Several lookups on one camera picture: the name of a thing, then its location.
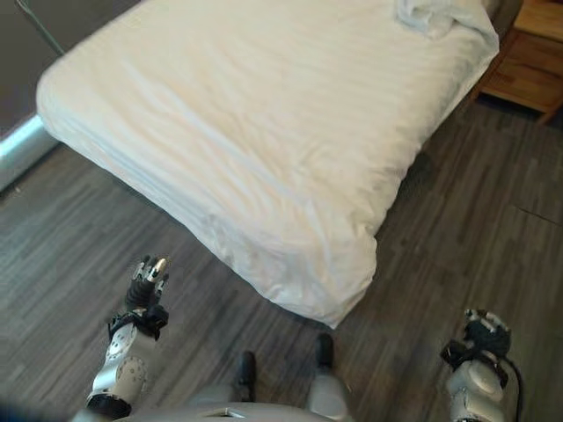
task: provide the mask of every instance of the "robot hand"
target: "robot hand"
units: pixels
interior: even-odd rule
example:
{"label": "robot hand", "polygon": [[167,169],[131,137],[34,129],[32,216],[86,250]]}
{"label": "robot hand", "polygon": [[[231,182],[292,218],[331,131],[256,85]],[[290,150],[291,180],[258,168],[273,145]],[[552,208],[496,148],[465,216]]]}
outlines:
{"label": "robot hand", "polygon": [[89,412],[109,420],[124,418],[144,390],[160,330],[168,323],[168,312],[159,304],[168,281],[165,268],[164,258],[147,256],[135,269],[127,310],[108,325],[110,345],[88,396]]}
{"label": "robot hand", "polygon": [[516,373],[520,394],[516,420],[522,411],[522,377],[507,358],[510,329],[491,312],[468,309],[465,312],[464,343],[451,340],[442,350],[442,358],[454,370],[447,389],[452,397],[453,422],[503,422],[501,408],[508,375],[501,366],[507,362]]}

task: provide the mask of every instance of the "wall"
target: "wall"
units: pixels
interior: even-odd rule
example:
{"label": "wall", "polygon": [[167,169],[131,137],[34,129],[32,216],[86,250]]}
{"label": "wall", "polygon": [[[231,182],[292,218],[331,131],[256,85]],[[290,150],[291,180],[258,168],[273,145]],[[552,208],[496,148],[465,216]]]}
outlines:
{"label": "wall", "polygon": [[[138,0],[27,0],[47,29],[69,49]],[[0,136],[35,110],[35,87],[56,59],[13,0],[0,2]]]}

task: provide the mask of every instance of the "wooden floor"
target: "wooden floor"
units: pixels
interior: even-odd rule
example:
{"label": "wooden floor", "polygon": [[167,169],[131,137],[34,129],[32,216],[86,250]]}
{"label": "wooden floor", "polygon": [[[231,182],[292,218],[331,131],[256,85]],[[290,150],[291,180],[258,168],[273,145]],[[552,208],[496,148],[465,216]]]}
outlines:
{"label": "wooden floor", "polygon": [[[377,274],[334,332],[358,421],[446,421],[438,353],[481,307],[514,330],[525,421],[563,414],[563,132],[463,105],[426,148],[379,231]],[[83,402],[136,261],[172,259],[143,409],[230,381],[256,352],[258,399],[303,405],[325,327],[262,299],[164,211],[60,147],[1,203],[3,400],[69,415]],[[506,407],[512,415],[515,383]]]}

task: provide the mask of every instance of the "white duvet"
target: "white duvet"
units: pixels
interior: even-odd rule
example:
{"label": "white duvet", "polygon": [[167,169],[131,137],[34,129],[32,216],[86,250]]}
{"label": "white duvet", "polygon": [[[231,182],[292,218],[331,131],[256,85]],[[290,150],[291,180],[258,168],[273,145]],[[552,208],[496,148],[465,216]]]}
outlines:
{"label": "white duvet", "polygon": [[407,168],[497,48],[460,25],[428,40],[393,3],[145,1],[45,73],[38,110],[261,295],[336,326]]}

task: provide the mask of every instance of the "robot leg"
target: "robot leg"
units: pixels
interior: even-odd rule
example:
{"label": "robot leg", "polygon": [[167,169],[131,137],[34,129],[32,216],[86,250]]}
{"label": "robot leg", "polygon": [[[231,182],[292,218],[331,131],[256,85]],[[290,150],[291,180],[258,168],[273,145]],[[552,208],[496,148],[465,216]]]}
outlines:
{"label": "robot leg", "polygon": [[332,373],[333,354],[333,339],[321,334],[317,339],[318,372],[311,385],[307,410],[331,420],[353,422],[348,388]]}

